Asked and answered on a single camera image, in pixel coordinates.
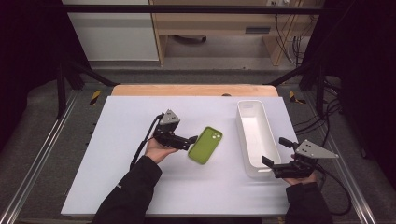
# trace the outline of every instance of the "black curtain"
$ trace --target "black curtain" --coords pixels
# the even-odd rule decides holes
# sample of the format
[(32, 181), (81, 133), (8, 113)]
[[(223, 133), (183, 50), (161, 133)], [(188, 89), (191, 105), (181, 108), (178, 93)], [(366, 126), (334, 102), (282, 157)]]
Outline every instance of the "black curtain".
[(56, 78), (62, 60), (90, 68), (61, 0), (0, 0), (0, 151), (18, 124), (28, 92)]
[[(306, 59), (330, 32), (324, 17), (311, 38)], [(377, 160), (396, 188), (396, 1), (357, 0), (332, 39), (322, 64), (327, 76), (340, 77), (341, 103), (361, 147)]]

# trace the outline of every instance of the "black cable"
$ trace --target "black cable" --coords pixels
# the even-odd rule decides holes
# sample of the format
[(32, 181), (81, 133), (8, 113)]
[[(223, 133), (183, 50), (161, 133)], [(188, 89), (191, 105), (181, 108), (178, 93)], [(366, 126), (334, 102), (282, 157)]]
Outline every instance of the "black cable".
[(282, 35), (285, 37), (285, 34), (283, 34), (283, 31), (285, 30), (286, 25), (288, 24), (288, 21), (290, 20), (291, 16), (293, 16), (292, 14), (288, 16), (288, 19), (285, 21), (285, 24), (283, 24), (283, 27), (281, 29), (282, 31)]
[(280, 34), (279, 29), (278, 29), (278, 27), (277, 27), (277, 14), (275, 15), (275, 39), (276, 39), (276, 43), (280, 46), (280, 48), (281, 48), (281, 50), (283, 51), (283, 53), (284, 53), (285, 55), (287, 55), (286, 47), (285, 47), (285, 42), (282, 41), (282, 35)]
[(311, 28), (313, 27), (314, 24), (314, 18), (310, 17), (311, 22), (309, 22), (309, 24), (303, 29), (302, 33), (300, 34), (300, 41), (303, 40), (304, 36), (306, 34), (308, 34), (308, 32), (311, 30)]
[[(321, 165), (317, 164), (317, 166), (319, 166), (319, 168), (324, 170), (324, 168)], [(326, 183), (327, 175), (325, 172), (322, 172), (322, 170), (319, 170), (319, 169), (317, 169), (317, 170), (322, 174), (321, 182), (318, 184), (318, 187), (321, 191), (323, 189), (324, 183)]]
[(324, 81), (327, 87), (337, 92), (337, 94), (341, 91), (341, 88), (335, 87), (331, 82), (329, 82), (329, 80), (327, 80), (327, 78), (324, 78)]
[(297, 49), (294, 51), (294, 41), (296, 40), (296, 37), (293, 38), (293, 44), (291, 45), (293, 48), (293, 54), (296, 57), (296, 66), (298, 66), (298, 60), (299, 60), (299, 55), (298, 53), (300, 52), (300, 44), (297, 45)]
[(137, 149), (136, 153), (134, 154), (134, 159), (132, 160), (131, 165), (129, 166), (129, 170), (132, 170), (132, 168), (134, 168), (134, 165), (136, 164), (136, 161), (137, 161), (137, 158), (140, 155), (140, 152), (142, 151), (143, 147), (145, 146), (145, 144), (149, 140), (149, 135), (151, 133), (152, 128), (154, 127), (155, 122), (157, 120), (158, 120), (158, 122), (160, 122), (160, 119), (163, 117), (163, 115), (164, 115), (164, 113), (161, 113), (161, 115), (158, 115), (157, 117), (155, 117), (154, 121), (152, 121), (151, 126), (148, 129), (148, 133), (146, 134), (145, 139), (140, 143), (139, 148)]
[(335, 216), (343, 216), (346, 215), (347, 213), (349, 213), (350, 209), (352, 208), (352, 198), (349, 194), (349, 192), (347, 191), (347, 188), (344, 186), (344, 184), (337, 178), (335, 177), (333, 174), (331, 174), (330, 172), (326, 171), (323, 167), (321, 167), (320, 165), (316, 165), (315, 169), (320, 171), (321, 173), (324, 173), (326, 175), (329, 175), (333, 180), (335, 180), (340, 186), (341, 188), (344, 190), (344, 192), (346, 193), (346, 197), (347, 197), (347, 201), (348, 201), (348, 205), (345, 211), (343, 212), (330, 212), (332, 215)]
[(329, 94), (331, 94), (331, 95), (333, 95), (333, 96), (335, 96), (335, 97), (338, 97), (338, 92), (332, 92), (332, 91), (329, 91), (328, 89), (324, 89), (326, 92), (328, 92)]
[[(326, 111), (329, 111), (329, 106), (330, 106), (330, 103), (327, 105)], [(329, 133), (330, 133), (330, 116), (327, 116), (327, 117), (326, 117), (326, 122), (327, 122), (327, 131), (326, 131), (326, 134), (325, 134), (325, 136), (324, 136), (324, 139), (323, 139), (323, 142), (322, 142), (322, 145), (321, 145), (322, 147), (324, 147), (324, 145), (326, 145), (327, 138), (329, 137)]]
[(295, 36), (293, 38), (293, 44), (292, 44), (294, 56), (297, 56), (299, 58), (300, 58), (300, 54), (304, 55), (304, 52), (300, 52), (301, 40), (302, 39), (303, 38), (300, 37), (300, 36)]
[[(330, 116), (330, 115), (332, 115), (334, 112), (336, 112), (336, 111), (338, 111), (338, 110), (340, 109), (340, 107), (338, 107), (338, 108), (336, 108), (334, 111), (332, 111), (336, 106), (339, 106), (339, 105), (340, 105), (339, 103), (336, 104), (336, 105), (332, 105), (332, 107), (330, 107), (330, 105), (331, 105), (333, 102), (337, 101), (337, 100), (338, 100), (338, 99), (334, 99), (334, 100), (332, 100), (331, 102), (328, 103), (327, 109), (326, 109), (326, 113), (324, 114), (323, 119), (325, 119), (325, 120), (329, 119), (329, 116)], [(307, 121), (304, 121), (304, 122), (295, 124), (295, 125), (293, 125), (293, 127), (295, 127), (295, 126), (297, 126), (297, 125), (300, 125), (300, 124), (307, 123), (307, 122), (309, 122), (310, 120), (314, 119), (314, 118), (317, 117), (317, 116), (318, 116), (318, 115), (315, 115), (313, 118), (311, 118), (311, 119), (309, 119), (309, 120), (307, 120)], [(314, 127), (317, 123), (323, 121), (323, 119), (318, 119), (318, 120), (316, 120), (315, 122), (313, 122), (312, 124), (308, 125), (307, 127), (295, 131), (296, 134), (301, 134), (301, 132), (304, 132), (304, 131), (306, 131), (306, 130), (309, 130), (310, 128)], [(320, 124), (318, 127), (315, 127), (315, 129), (319, 128), (319, 127), (322, 126), (323, 124), (324, 124), (324, 123)]]
[(303, 60), (305, 52), (300, 52), (300, 48), (301, 48), (301, 41), (303, 40), (303, 38), (301, 36), (298, 37), (298, 41), (296, 42), (296, 57)]

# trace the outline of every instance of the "white rectangular container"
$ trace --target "white rectangular container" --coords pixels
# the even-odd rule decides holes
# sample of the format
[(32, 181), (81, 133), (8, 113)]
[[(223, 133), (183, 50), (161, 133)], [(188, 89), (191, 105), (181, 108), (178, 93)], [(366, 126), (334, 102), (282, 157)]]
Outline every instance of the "white rectangular container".
[(253, 178), (271, 175), (271, 169), (262, 164), (262, 156), (274, 164), (281, 161), (262, 102), (238, 102), (236, 125), (247, 175)]

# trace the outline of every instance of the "phone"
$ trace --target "phone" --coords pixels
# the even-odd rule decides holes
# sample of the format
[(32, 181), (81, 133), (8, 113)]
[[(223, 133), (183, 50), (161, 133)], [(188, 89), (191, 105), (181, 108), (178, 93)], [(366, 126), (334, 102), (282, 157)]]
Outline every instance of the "phone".
[(221, 138), (222, 132), (212, 127), (205, 127), (190, 149), (189, 157), (200, 164), (207, 163)]

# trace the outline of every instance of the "white table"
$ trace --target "white table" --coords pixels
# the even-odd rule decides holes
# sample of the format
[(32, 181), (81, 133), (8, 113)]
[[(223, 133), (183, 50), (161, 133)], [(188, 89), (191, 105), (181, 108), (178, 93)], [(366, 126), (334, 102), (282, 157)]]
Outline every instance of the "white table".
[(223, 132), (208, 163), (200, 165), (180, 150), (160, 167), (148, 217), (263, 217), (285, 214), (288, 185), (272, 175), (247, 176), (236, 129), (236, 104), (263, 102), (282, 163), (292, 150), (279, 137), (297, 141), (280, 97), (109, 96), (62, 210), (63, 215), (91, 217), (128, 172), (130, 162), (154, 118), (172, 109), (181, 119), (175, 133), (198, 135), (205, 126)]

